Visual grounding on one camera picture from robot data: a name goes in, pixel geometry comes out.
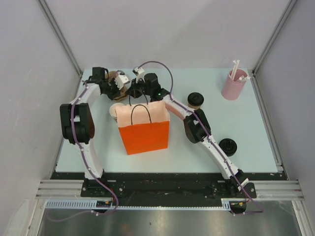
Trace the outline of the brown pulp cup carrier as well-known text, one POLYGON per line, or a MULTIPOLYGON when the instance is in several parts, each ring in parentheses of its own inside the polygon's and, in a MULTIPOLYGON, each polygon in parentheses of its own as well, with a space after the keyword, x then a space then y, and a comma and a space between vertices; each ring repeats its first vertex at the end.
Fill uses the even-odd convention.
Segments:
POLYGON ((110 71, 108 74, 108 82, 111 84, 112 88, 111 88, 111 92, 110 95, 112 96, 111 100, 114 101, 120 101, 123 100, 126 97, 126 85, 119 90, 114 82, 114 77, 117 73, 120 74, 125 74, 122 70, 117 70, 117 71, 110 71))

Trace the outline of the stack of brown paper cups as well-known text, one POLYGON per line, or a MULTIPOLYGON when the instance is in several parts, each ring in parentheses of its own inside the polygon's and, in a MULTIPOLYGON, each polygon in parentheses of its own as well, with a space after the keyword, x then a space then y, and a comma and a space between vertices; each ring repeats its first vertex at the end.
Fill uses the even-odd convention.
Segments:
POLYGON ((116 108, 123 107, 123 106, 124 106, 123 103, 115 103, 115 104, 111 105, 111 107, 109 108, 110 116, 115 120, 115 122, 117 122, 116 108))

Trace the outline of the orange paper bag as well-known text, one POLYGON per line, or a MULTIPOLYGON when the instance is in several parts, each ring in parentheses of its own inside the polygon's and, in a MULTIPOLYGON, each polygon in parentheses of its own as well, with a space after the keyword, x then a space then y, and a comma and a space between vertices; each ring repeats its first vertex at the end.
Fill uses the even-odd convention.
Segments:
POLYGON ((165 102, 128 104, 115 108, 128 155, 168 148, 170 114, 165 102))

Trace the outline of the brown paper cup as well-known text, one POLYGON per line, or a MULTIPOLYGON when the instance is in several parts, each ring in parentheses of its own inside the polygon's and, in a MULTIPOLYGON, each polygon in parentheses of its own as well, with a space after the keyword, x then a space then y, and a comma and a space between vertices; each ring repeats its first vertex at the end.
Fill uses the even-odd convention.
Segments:
POLYGON ((201 108, 202 104, 190 104, 189 103, 189 107, 194 109, 194 110, 198 110, 199 108, 201 108))

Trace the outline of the stack of black lids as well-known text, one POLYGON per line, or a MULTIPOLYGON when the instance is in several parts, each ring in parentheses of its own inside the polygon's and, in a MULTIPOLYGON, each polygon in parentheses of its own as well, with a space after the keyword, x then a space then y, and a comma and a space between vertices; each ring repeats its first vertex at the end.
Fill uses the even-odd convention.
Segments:
POLYGON ((219 142, 220 148, 226 154, 227 157, 233 156, 237 151, 237 144, 233 139, 225 138, 219 142))

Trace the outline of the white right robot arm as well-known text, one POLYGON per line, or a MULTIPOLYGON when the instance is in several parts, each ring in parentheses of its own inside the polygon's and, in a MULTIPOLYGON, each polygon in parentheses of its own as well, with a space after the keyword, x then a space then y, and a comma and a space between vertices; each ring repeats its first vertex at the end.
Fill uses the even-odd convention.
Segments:
POLYGON ((155 73, 132 71, 135 78, 131 80, 127 94, 138 98, 149 96, 151 101, 163 101, 168 111, 172 112, 184 123, 185 134, 189 141, 200 146, 208 153, 219 168, 221 175, 229 183, 227 192, 232 197, 239 197, 249 183, 244 172, 239 169, 223 152, 211 134, 211 128, 202 109, 194 110, 177 99, 171 92, 163 89, 155 73))

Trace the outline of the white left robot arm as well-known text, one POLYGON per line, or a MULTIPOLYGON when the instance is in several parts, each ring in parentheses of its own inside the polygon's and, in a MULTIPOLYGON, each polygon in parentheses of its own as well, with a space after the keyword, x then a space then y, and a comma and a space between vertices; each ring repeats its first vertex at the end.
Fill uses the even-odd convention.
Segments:
POLYGON ((124 72, 120 70, 93 67, 92 74, 82 81, 82 91, 71 102, 60 105, 63 138, 80 154, 85 167, 85 178, 95 180, 91 190, 100 197, 108 193, 109 185, 101 180, 104 169, 93 144, 95 124, 91 107, 102 95, 112 101, 121 95, 124 85, 117 79, 121 75, 124 72))

